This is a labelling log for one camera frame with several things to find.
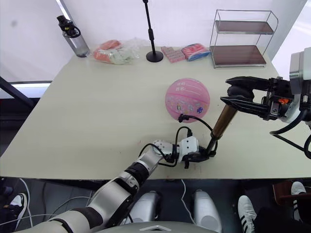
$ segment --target white wall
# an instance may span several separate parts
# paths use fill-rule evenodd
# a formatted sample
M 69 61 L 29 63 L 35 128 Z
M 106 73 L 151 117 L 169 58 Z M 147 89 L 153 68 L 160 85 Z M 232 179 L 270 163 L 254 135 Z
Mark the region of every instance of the white wall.
M 0 1 L 0 75 L 9 82 L 53 80 L 73 55 L 55 0 Z
M 311 0 L 308 0 L 272 63 L 279 75 L 289 79 L 291 54 L 311 47 Z
M 279 29 L 268 49 L 273 58 L 306 0 L 150 0 L 155 43 L 209 45 L 215 11 L 272 10 Z M 65 0 L 90 46 L 109 39 L 148 39 L 142 0 Z M 55 0 L 0 1 L 0 74 L 8 81 L 52 80 L 73 55 L 61 35 Z

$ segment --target white table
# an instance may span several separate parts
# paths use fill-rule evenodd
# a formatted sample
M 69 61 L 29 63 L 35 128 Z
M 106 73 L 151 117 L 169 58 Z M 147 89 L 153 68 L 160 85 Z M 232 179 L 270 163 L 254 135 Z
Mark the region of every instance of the white table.
M 173 142 L 182 125 L 191 127 L 206 147 L 209 131 L 201 123 L 181 124 L 168 114 L 164 96 L 170 84 L 181 78 L 201 81 L 211 97 L 203 120 L 213 127 L 224 107 L 220 96 L 226 96 L 226 79 L 277 76 L 267 57 L 265 68 L 214 69 L 210 57 L 150 63 L 145 59 L 148 51 L 142 50 L 137 61 L 122 66 L 73 57 L 0 158 L 0 176 L 111 179 L 137 158 L 145 144 L 156 139 Z M 191 163 L 188 170 L 184 164 L 160 166 L 151 179 L 310 177 L 311 160 L 269 135 L 284 126 L 279 120 L 264 121 L 239 112 L 219 141 L 214 158 Z M 308 133 L 300 123 L 285 136 L 303 145 Z

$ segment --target shelf tray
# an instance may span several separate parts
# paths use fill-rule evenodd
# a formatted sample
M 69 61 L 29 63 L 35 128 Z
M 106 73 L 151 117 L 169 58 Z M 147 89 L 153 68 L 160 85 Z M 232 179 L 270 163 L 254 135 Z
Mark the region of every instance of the shelf tray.
M 214 67 L 264 67 L 266 62 L 255 45 L 211 46 Z
M 267 22 L 216 20 L 215 25 L 219 34 L 273 35 L 273 30 Z

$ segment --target white cable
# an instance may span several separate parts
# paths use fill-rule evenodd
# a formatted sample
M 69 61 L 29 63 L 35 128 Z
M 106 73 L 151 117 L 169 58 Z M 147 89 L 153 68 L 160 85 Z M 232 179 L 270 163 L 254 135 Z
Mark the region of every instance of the white cable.
M 185 193 L 186 193 L 186 185 L 185 185 L 185 182 L 183 181 L 183 179 L 181 179 L 181 182 L 184 184 L 184 193 L 183 193 L 183 196 L 181 197 L 181 201 L 183 202 L 186 211 L 189 213 L 189 217 L 190 217 L 191 221 L 193 222 L 193 224 L 195 224 L 195 222 L 194 222 L 194 220 L 193 220 L 193 218 L 191 216 L 191 212 L 188 210 L 188 208 L 187 208 L 187 206 L 186 206 L 186 204 L 184 202 L 184 196 L 185 196 Z
M 89 201 L 91 200 L 92 193 L 93 193 L 93 191 L 91 191 L 91 192 L 90 192 L 90 194 L 89 194 L 89 197 L 88 197 L 88 200 L 87 200 L 87 203 L 86 203 L 86 207 L 87 207 L 87 205 L 88 205 Z
M 28 188 L 28 185 L 26 184 L 26 182 L 22 178 L 20 178 L 20 181 L 22 181 L 24 183 L 26 190 L 27 190 L 27 194 L 28 194 L 27 211 L 28 211 L 28 215 L 29 215 L 30 226 L 33 227 L 33 219 L 31 218 L 31 213 L 30 213 L 30 209 L 29 209 L 29 203 L 30 203 L 29 188 Z
M 45 215 L 50 215 L 50 214 L 41 214 L 41 215 L 32 215 L 32 217 L 36 217 L 36 216 L 45 216 Z M 4 223 L 1 223 L 0 226 L 2 225 L 5 225 L 5 224 L 8 224 L 10 222 L 15 222 L 15 221 L 19 221 L 19 220 L 22 220 L 24 218 L 29 218 L 30 216 L 26 216 L 26 217 L 22 217 L 22 218 L 19 218 L 19 219 L 14 219 L 14 220 L 11 220 L 11 221 L 8 221 L 8 222 L 4 222 Z
M 65 201 L 64 203 L 62 203 L 60 206 L 58 206 L 58 207 L 52 212 L 51 216 L 54 215 L 55 212 L 58 211 L 58 209 L 59 209 L 60 207 L 62 207 L 63 205 L 65 205 L 68 201 L 71 201 L 71 200 L 77 199 L 77 198 L 87 198 L 87 199 L 88 199 L 89 197 L 83 197 L 83 196 L 81 196 L 81 197 L 70 198 L 70 199 L 68 199 L 67 201 Z

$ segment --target white sneaker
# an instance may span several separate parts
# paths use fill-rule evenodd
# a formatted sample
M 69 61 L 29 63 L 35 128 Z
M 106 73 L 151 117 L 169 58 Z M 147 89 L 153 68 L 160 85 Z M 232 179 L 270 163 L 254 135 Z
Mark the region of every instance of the white sneaker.
M 27 204 L 28 204 L 28 200 L 27 200 L 26 195 L 24 193 L 19 193 L 18 195 L 14 197 L 10 205 L 5 206 L 5 208 L 10 209 L 12 213 L 16 216 L 16 219 L 18 219 L 15 230 L 18 227 L 20 219 L 24 216 L 24 213 L 27 208 Z
M 307 191 L 301 182 L 296 181 L 293 183 L 292 190 L 291 190 L 292 195 L 298 195 L 300 193 L 306 193 L 306 192 Z M 302 222 L 300 215 L 299 215 L 299 211 L 298 211 L 297 200 L 294 200 L 294 219 L 299 222 Z
M 238 212 L 244 233 L 254 233 L 254 220 L 257 217 L 253 204 L 248 196 L 241 196 L 238 203 Z

